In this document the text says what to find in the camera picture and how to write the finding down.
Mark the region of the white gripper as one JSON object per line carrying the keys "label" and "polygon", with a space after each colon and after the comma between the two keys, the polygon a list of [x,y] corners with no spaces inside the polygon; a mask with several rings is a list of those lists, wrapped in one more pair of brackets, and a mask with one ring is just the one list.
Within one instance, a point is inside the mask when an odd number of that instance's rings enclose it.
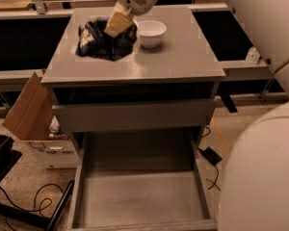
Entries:
{"label": "white gripper", "polygon": [[133,24],[133,15],[148,13],[159,0],[118,0],[104,32],[116,38]]}

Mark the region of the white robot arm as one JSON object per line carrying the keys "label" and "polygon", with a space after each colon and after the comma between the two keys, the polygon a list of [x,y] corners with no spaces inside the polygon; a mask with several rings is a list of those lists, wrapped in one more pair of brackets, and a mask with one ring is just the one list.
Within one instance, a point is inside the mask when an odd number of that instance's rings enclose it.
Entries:
{"label": "white robot arm", "polygon": [[[289,0],[223,0],[289,96]],[[289,231],[289,102],[251,124],[223,169],[218,231]]]}

